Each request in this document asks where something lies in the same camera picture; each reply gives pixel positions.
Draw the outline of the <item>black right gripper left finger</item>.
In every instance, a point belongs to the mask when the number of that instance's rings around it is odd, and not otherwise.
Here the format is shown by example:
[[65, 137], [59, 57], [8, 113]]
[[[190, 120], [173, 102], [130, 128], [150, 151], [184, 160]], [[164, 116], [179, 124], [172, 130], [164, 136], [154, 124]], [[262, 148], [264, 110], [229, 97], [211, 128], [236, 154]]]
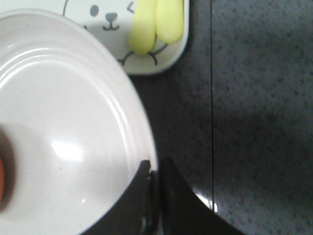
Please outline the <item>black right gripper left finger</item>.
[[143, 160], [124, 193], [86, 235], [156, 235], [159, 222], [157, 173]]

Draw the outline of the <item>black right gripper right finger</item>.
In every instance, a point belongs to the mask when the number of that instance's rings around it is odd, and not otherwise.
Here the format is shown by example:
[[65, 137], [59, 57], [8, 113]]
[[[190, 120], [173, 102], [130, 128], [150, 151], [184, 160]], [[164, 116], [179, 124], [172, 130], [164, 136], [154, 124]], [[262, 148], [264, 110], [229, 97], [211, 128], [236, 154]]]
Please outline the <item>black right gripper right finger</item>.
[[242, 235], [193, 192], [171, 158], [159, 165], [160, 206], [165, 235]]

